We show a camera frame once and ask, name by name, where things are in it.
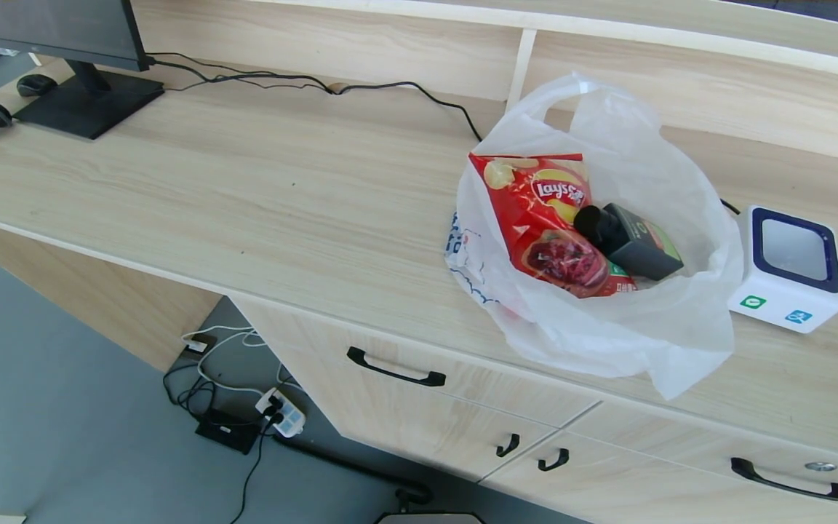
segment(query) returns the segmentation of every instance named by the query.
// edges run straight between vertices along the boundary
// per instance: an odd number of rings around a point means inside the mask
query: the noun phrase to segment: white plastic bag
[[[550,107],[575,96],[570,132],[546,125]],[[474,153],[583,153],[594,202],[623,205],[668,232],[685,262],[678,274],[650,289],[578,299],[518,271],[470,162],[446,260],[522,356],[606,378],[647,371],[671,399],[733,351],[726,301],[741,283],[742,245],[707,177],[659,128],[655,111],[631,94],[571,74],[516,104]]]

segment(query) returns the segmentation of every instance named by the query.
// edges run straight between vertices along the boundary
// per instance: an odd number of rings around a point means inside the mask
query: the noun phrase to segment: black adapter
[[[196,434],[225,445],[247,455],[254,448],[260,434],[260,422],[245,421],[243,418],[210,408],[200,418]]]

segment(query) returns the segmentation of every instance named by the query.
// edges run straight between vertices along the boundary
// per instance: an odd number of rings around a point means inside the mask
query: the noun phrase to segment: lay's logo
[[[575,183],[564,180],[533,180],[532,189],[542,202],[561,200],[575,208],[580,208],[584,202],[584,191]]]

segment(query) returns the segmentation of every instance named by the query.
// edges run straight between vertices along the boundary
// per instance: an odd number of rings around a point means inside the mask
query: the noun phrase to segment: drawer
[[[275,352],[342,437],[471,482],[559,432],[313,352]]]
[[[558,465],[563,450],[567,461]],[[593,524],[838,524],[836,504],[765,490],[569,432],[536,445],[482,484]]]
[[[736,457],[751,462],[755,472],[765,480],[799,490],[827,494],[831,492],[831,484],[838,483],[838,454],[757,434],[736,431],[731,434],[729,429],[721,432],[696,426],[692,421],[673,421],[611,402],[592,409],[568,431],[733,480],[743,480],[731,467],[731,460]],[[835,469],[815,471],[808,469],[808,464],[815,468],[832,464]],[[759,487],[782,490],[769,485]],[[807,494],[798,496],[818,500]],[[838,505],[838,501],[829,504]]]
[[[352,368],[425,384],[423,387],[440,394],[552,427],[562,427],[596,402],[559,382],[459,352],[419,342],[393,341],[359,328],[333,324],[323,317],[275,309],[246,298],[232,298],[232,301],[273,348],[315,352],[321,358],[343,362]]]

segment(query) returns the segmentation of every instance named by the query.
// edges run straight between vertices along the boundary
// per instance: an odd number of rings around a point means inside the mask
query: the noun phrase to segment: computer mouse
[[[26,74],[17,81],[17,93],[21,96],[41,96],[57,86],[57,82],[44,74]]]

